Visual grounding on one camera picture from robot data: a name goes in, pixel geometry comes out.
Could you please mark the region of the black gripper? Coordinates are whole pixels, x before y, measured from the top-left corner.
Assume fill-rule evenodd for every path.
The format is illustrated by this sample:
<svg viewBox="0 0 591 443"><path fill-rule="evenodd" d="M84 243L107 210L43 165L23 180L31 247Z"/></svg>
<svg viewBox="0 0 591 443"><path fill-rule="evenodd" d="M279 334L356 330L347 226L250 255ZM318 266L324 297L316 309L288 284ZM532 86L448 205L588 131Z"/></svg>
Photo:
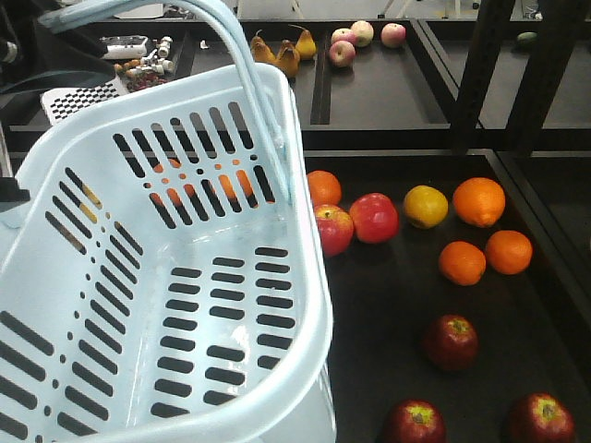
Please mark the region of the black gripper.
<svg viewBox="0 0 591 443"><path fill-rule="evenodd" d="M52 32L39 17L59 10L58 1L1 3L1 92L92 88L115 76L103 60L106 46L82 30Z"/></svg>

